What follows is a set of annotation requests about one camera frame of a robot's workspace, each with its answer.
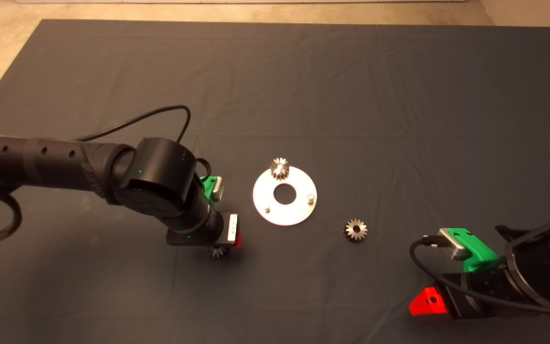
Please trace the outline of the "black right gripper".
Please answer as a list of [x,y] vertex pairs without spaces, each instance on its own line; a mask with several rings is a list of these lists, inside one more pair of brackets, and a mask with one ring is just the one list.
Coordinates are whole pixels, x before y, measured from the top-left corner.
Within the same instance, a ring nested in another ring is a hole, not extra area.
[[454,320],[475,320],[480,318],[478,303],[440,281],[434,287],[424,288],[410,303],[413,316],[449,314]]

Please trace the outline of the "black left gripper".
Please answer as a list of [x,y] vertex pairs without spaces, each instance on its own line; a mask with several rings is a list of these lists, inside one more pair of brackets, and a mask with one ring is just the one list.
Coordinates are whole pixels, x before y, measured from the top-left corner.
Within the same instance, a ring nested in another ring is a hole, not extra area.
[[203,224],[191,229],[168,229],[167,244],[189,247],[233,247],[242,246],[239,233],[239,214],[211,212]]

